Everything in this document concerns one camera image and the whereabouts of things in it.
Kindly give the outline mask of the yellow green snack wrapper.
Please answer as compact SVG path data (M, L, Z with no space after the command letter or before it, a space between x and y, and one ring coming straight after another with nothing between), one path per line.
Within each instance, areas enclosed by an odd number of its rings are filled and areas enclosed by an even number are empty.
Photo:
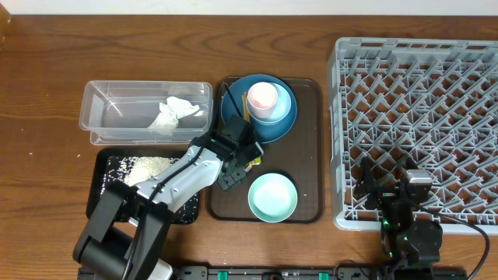
M259 166L261 164L261 157L259 156L258 158L250 161L245 167L244 171L247 173L251 170L253 166Z

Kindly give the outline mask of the wooden chopstick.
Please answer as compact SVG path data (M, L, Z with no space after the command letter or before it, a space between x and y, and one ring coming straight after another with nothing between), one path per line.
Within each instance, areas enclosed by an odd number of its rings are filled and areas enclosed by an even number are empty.
M247 108L247 92L244 92L244 94L242 96L242 102L243 102L244 120L250 123L251 122L250 121L250 114L249 114L248 108Z

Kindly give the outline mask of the mint green bowl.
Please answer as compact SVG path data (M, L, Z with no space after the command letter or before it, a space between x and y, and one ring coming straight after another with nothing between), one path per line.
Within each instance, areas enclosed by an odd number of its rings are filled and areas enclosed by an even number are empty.
M282 222L296 210L297 189L287 176L266 173L250 185L247 202L251 212L261 221Z

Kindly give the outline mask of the pink cup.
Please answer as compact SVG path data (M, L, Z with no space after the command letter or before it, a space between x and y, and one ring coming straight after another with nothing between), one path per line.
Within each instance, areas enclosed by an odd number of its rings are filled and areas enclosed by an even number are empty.
M269 82L257 82L248 90L247 101L251 113L260 119L269 118L278 101L277 89Z

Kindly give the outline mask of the white tissue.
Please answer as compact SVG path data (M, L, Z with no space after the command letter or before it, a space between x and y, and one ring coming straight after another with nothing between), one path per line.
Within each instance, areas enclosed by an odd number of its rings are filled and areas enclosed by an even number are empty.
M179 120L199 111L199 105L171 96L165 103L160 103L160 112L148 129L161 135L172 135L179 125Z

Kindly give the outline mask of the pile of white rice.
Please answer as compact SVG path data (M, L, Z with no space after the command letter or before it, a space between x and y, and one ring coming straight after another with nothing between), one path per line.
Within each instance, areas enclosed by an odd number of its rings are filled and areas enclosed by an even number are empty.
M160 174L177 158L158 156L111 156L105 163L100 180L100 195L107 185L119 181L132 186ZM195 194L177 212L174 224L192 224L198 218L199 194Z

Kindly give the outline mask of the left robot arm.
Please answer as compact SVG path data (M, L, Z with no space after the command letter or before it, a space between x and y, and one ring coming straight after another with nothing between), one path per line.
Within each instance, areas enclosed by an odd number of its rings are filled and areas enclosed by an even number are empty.
M175 213L205 187L236 187L246 176L244 167L262 154L252 124L233 116L222 129L194 138L185 155L162 173L133 186L110 184L73 259L105 279L149 278Z

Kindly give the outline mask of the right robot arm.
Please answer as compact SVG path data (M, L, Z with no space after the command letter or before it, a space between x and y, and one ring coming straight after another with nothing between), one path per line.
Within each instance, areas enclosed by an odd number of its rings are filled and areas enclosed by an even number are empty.
M430 220L416 221L413 209L428 198L432 178L413 160L395 186L376 181L368 160L360 163L353 196L365 198L365 207L382 213L381 246L390 260L371 274L372 279L434 279L433 264L440 260L442 227Z

